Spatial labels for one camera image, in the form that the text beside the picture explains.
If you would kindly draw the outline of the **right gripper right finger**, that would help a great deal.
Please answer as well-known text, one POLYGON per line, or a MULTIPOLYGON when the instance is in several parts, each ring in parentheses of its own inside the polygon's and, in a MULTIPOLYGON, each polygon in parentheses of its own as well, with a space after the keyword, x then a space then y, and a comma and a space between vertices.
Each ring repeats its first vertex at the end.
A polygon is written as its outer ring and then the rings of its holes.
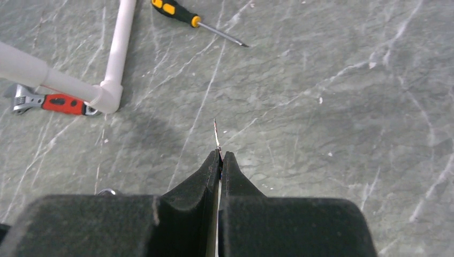
POLYGON ((240 170, 234 153, 223 159, 219 256, 376 256, 356 204, 339 198, 264 195, 240 170))

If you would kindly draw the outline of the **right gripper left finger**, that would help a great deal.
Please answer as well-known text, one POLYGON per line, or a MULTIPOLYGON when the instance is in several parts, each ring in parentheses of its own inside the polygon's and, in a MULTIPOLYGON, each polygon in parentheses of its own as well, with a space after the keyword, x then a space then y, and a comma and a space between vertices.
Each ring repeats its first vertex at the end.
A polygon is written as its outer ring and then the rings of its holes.
POLYGON ((1 256, 214 256, 221 158, 164 195, 47 195, 1 240, 1 256))

